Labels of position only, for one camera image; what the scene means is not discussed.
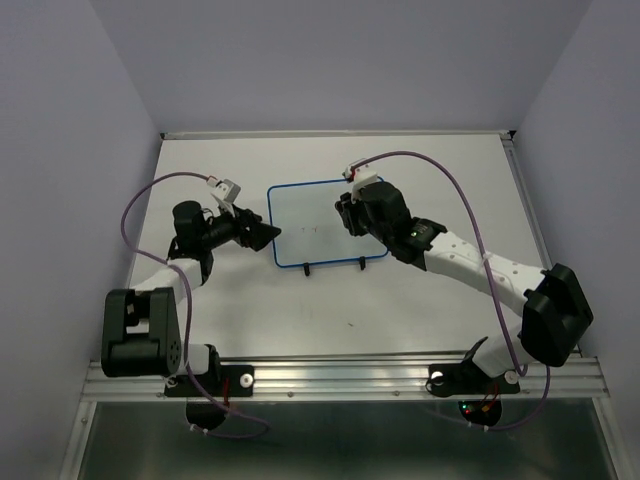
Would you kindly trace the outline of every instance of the gray wall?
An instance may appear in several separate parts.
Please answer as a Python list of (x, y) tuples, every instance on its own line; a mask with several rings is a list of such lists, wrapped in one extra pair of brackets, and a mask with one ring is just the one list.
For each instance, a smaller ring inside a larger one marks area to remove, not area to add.
[(53, 478), (159, 139), (84, 0), (2, 2), (0, 75), (0, 477)]
[(515, 128), (587, 0), (91, 0), (162, 131)]
[(636, 0), (595, 0), (516, 144), (551, 256), (575, 267), (591, 301), (583, 346), (640, 461), (638, 25)]

